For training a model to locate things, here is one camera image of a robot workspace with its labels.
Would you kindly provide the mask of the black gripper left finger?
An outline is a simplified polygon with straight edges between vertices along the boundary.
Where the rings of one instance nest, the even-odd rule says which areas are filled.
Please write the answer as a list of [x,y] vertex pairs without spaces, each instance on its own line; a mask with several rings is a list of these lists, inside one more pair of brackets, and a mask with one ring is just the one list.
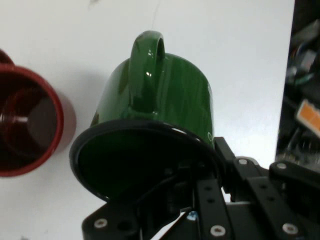
[[227,164],[184,162],[134,186],[88,216],[86,240],[228,240],[233,229],[222,195]]

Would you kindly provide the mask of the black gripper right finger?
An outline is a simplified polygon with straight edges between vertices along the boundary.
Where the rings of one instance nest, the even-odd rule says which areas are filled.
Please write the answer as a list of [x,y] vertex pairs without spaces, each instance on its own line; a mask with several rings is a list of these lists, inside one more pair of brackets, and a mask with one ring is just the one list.
[[278,161],[269,168],[246,156],[235,156],[223,137],[214,138],[223,172],[223,190],[243,216],[235,233],[253,240],[318,240],[320,238],[320,175],[314,170]]

